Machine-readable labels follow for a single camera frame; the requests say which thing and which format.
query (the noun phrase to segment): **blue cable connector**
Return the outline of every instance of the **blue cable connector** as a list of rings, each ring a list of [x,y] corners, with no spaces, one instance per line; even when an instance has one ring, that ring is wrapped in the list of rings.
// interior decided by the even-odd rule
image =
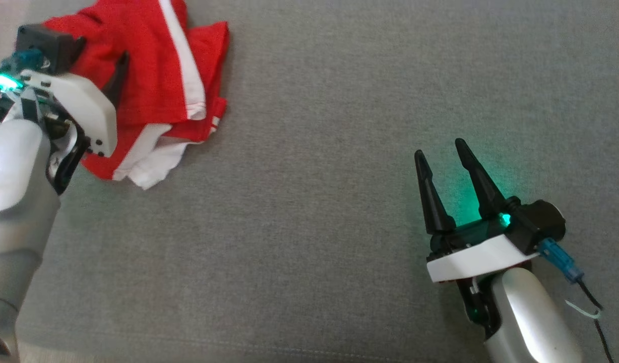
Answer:
[[[540,252],[540,255],[545,257],[547,261],[558,267],[570,283],[579,282],[585,274],[581,269],[574,266],[574,258],[570,257],[570,255],[551,238],[543,239],[538,246],[538,252]]]

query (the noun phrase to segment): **folded red garment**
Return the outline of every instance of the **folded red garment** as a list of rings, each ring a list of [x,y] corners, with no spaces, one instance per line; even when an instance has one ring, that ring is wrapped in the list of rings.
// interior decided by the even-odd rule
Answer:
[[[226,100],[219,92],[229,44],[227,23],[187,29],[183,0],[98,0],[74,15],[51,18],[45,26],[86,38],[70,72],[99,88],[123,52],[130,55],[117,108],[116,150],[111,156],[90,155],[83,161],[98,177],[120,179],[127,174],[118,168],[122,163],[132,168],[129,163],[134,161],[126,159],[131,149],[146,149],[136,145],[146,142],[138,140],[146,125],[169,124],[172,128],[165,136],[197,143],[208,138],[224,114]],[[147,142],[153,143],[150,151],[157,140]]]

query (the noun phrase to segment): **white fabric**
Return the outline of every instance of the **white fabric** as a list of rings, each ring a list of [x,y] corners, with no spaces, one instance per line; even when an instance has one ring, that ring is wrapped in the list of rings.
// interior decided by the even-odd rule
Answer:
[[[180,61],[187,117],[202,120],[207,112],[206,93],[193,53],[177,20],[171,1],[159,0],[159,4]],[[219,119],[215,117],[213,119],[215,127],[218,122]],[[180,163],[187,145],[192,143],[185,139],[162,136],[171,127],[170,124],[146,125],[135,140],[130,152],[114,171],[113,179],[121,180],[129,177],[144,190],[164,180],[171,169]]]

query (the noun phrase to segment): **white zip tie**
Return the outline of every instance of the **white zip tie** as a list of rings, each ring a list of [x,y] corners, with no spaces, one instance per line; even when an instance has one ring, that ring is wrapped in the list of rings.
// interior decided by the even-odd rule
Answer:
[[[583,314],[583,315],[585,315],[586,317],[589,317],[589,318],[591,318],[591,319],[598,319],[598,318],[600,318],[600,313],[602,313],[602,311],[601,311],[599,308],[597,308],[597,310],[596,310],[596,314],[590,314],[590,313],[586,312],[585,310],[583,310],[582,308],[579,308],[578,306],[576,306],[576,305],[574,305],[574,304],[570,303],[570,302],[569,302],[569,301],[567,301],[567,300],[565,300],[565,302],[566,302],[569,306],[571,306],[572,308],[574,308],[577,312],[579,312],[579,313],[581,313],[581,314]]]

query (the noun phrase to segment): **stitched seam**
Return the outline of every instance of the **stitched seam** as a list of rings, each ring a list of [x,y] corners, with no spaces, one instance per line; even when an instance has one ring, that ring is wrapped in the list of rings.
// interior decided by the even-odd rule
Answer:
[[[286,348],[286,347],[275,347],[275,346],[266,346],[266,345],[256,345],[256,344],[245,344],[245,343],[234,343],[234,342],[223,342],[220,340],[211,340],[211,339],[198,339],[198,340],[190,340],[183,338],[173,338],[171,336],[160,336],[154,334],[144,334],[144,333],[122,333],[122,332],[102,332],[102,331],[89,331],[85,329],[57,329],[57,328],[45,328],[37,325],[24,325],[27,329],[32,329],[36,331],[55,331],[57,333],[68,333],[68,332],[81,332],[81,333],[89,333],[95,335],[109,335],[109,336],[124,336],[128,338],[128,340],[134,341],[142,341],[143,338],[153,338],[166,340],[169,342],[178,342],[180,344],[193,345],[193,346],[201,346],[205,345],[207,347],[212,347],[220,350],[233,350],[233,351],[245,351],[245,352],[253,352],[253,353],[268,353],[268,354],[285,354],[291,356],[307,356],[309,358],[320,358],[320,357],[330,357],[336,358],[339,360],[367,360],[367,361],[388,361],[390,363],[427,363],[426,361],[415,361],[415,360],[404,360],[404,359],[392,359],[385,358],[381,356],[368,356],[363,354],[348,354],[348,353],[337,353],[332,351],[320,351],[320,350],[312,350],[312,349],[300,349],[300,348]]]

